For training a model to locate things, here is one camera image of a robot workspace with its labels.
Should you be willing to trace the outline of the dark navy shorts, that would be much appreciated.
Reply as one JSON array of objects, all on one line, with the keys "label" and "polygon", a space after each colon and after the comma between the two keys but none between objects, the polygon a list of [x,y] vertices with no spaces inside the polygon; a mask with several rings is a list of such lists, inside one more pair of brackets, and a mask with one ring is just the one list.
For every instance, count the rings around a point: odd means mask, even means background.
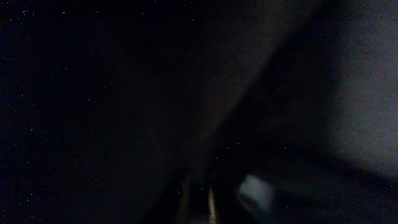
[{"label": "dark navy shorts", "polygon": [[396,223],[396,1],[2,1],[2,223]]}]

